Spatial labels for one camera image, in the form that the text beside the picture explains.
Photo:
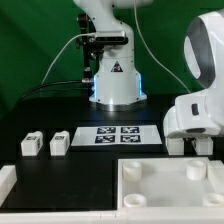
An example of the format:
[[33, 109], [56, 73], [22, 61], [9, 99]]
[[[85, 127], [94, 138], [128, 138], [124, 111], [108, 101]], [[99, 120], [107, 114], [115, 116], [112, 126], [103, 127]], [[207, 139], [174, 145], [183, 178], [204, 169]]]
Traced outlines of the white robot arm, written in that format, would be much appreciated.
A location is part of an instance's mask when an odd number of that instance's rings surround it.
[[[154, 0], [73, 0], [95, 26], [93, 43], [102, 46], [90, 101], [103, 109], [142, 101], [141, 75], [134, 65], [132, 28], [118, 21], [115, 9], [138, 8]], [[224, 9], [202, 14], [184, 40], [188, 69], [201, 91], [179, 96], [165, 115], [164, 135], [185, 138], [224, 135]]]

